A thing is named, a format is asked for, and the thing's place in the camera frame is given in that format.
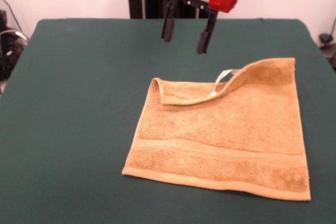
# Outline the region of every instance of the table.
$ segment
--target table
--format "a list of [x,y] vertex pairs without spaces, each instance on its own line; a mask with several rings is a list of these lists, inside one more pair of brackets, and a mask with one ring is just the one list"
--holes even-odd
[[[334,223],[336,75],[298,20],[42,20],[0,99],[0,223]],[[311,202],[123,177],[153,77],[296,57]]]

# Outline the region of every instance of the orange towel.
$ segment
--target orange towel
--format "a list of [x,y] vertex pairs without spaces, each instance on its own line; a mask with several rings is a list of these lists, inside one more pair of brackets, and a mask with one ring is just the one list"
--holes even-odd
[[213,87],[153,79],[122,174],[310,200],[295,59],[254,62]]

